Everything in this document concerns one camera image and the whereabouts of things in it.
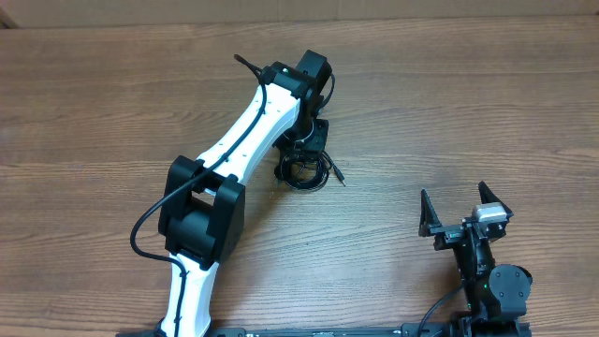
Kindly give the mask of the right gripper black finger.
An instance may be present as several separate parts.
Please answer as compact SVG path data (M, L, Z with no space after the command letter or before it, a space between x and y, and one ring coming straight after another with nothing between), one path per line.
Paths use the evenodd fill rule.
M425 189L420 192L420 220L418 235L420 237L429 237L434 235L438 227L442 226L438 215L431 204L431 199Z
M483 204L500 203L506 212L507 218L511 218L514 215L512 210L490 190L490 188L484 181L479 182L477 188L479 196L481 198L481 202Z

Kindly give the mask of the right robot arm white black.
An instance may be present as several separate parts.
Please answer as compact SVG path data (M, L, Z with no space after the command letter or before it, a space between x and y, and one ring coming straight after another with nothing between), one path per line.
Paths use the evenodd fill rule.
M490 244L506 234L514 215L484 183L477 186L481 203L457 225L440 221L426 190L420 192L418 235L433 237L436 251L451 250L456 259L460 285L433 304L417 325L416 335L432 336L530 336L531 328L519 319L527 313L533 277L525 268L497 264ZM432 327L432 314L460 291L468 309L454 313L447 323Z

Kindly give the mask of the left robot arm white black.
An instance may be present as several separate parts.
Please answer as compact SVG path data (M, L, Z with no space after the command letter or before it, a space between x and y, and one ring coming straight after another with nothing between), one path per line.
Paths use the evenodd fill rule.
M209 150L171 164L158 231L166 239L172 278L168 310L154 336L204 336L212 318L216 272L244 226L246 185L270 148L279 151L275 178L298 190L329 178L329 123L319 112L334 83L328 59L306 51L296 66L251 66L256 93L241 117Z

